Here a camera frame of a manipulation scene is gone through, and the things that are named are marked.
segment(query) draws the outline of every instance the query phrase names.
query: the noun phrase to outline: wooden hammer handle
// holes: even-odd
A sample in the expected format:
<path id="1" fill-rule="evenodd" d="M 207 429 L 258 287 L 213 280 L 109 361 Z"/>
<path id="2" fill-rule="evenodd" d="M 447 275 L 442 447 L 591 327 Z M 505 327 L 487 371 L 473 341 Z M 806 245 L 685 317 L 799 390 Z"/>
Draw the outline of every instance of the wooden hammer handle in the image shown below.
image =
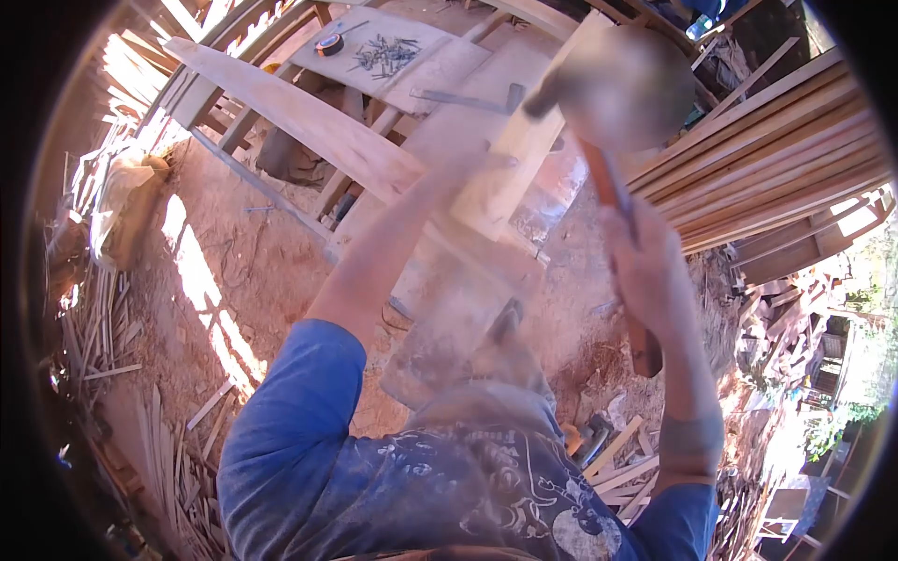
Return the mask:
<path id="1" fill-rule="evenodd" d="M 616 170 L 608 161 L 604 152 L 583 138 L 579 139 L 580 148 L 589 164 L 589 172 L 599 194 L 599 204 L 614 206 L 627 219 L 630 236 L 637 239 L 636 223 L 633 220 L 633 208 L 629 191 L 617 177 Z M 633 317 L 626 309 L 627 331 L 629 333 L 629 350 L 633 359 L 633 370 L 640 376 L 654 378 L 664 366 L 661 345 L 655 334 L 646 329 L 642 322 Z"/>

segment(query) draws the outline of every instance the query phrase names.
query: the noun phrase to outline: tattoo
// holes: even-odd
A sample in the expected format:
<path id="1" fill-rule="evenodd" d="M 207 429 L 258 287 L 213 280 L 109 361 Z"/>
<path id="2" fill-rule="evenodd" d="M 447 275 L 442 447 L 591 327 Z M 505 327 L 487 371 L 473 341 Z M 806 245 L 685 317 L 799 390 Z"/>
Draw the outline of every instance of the tattoo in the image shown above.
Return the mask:
<path id="1" fill-rule="evenodd" d="M 674 454 L 704 454 L 723 450 L 724 419 L 719 412 L 691 421 L 678 421 L 665 415 L 661 420 L 658 448 Z"/>

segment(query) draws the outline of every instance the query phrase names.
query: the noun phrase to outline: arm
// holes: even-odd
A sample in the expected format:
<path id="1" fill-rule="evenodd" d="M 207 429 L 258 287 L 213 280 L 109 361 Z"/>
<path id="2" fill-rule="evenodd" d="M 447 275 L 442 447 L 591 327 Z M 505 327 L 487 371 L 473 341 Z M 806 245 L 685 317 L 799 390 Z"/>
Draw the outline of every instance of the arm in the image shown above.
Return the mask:
<path id="1" fill-rule="evenodd" d="M 381 307 L 399 280 L 430 214 L 477 169 L 507 166 L 507 158 L 464 153 L 437 166 L 388 206 L 364 235 L 357 236 L 324 282 L 306 319 L 326 320 L 354 335 L 367 350 Z"/>
<path id="2" fill-rule="evenodd" d="M 723 417 L 701 344 L 695 297 L 680 237 L 646 201 L 633 200 L 638 240 L 623 216 L 601 209 L 618 293 L 658 337 L 665 354 L 661 469 L 652 495 L 678 483 L 715 484 L 723 450 Z"/>

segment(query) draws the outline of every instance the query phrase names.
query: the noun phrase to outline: person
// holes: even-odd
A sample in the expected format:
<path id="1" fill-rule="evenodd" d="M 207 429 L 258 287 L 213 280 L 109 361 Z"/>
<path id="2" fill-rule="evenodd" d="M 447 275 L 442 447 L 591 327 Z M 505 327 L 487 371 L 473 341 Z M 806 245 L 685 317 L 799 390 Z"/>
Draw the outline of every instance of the person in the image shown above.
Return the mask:
<path id="1" fill-rule="evenodd" d="M 460 378 L 401 432 L 348 434 L 374 325 L 428 215 L 473 172 L 513 164 L 485 153 L 453 158 L 349 246 L 224 444 L 218 496 L 234 557 L 705 557 L 722 418 L 679 238 L 643 201 L 634 200 L 636 242 L 619 214 L 601 209 L 620 297 L 665 352 L 660 468 L 632 527 L 565 453 L 554 398 L 533 372 Z M 513 369 L 532 370 L 514 343 L 519 313 L 506 307 L 489 335 L 517 355 Z"/>

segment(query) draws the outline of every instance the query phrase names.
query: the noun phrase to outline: hammer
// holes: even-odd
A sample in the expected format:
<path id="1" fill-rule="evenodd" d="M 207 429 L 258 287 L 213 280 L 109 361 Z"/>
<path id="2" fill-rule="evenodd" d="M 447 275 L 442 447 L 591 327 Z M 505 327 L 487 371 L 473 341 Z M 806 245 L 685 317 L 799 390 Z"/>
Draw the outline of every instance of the hammer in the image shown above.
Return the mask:
<path id="1" fill-rule="evenodd" d="M 638 245 L 629 191 L 610 151 L 659 146 L 680 130 L 694 96 L 689 61 L 670 40 L 645 28 L 620 26 L 574 47 L 522 108 L 540 119 L 559 105 L 589 165 L 599 204 L 614 206 L 628 219 Z M 654 378 L 664 365 L 658 339 L 625 313 L 633 370 Z"/>

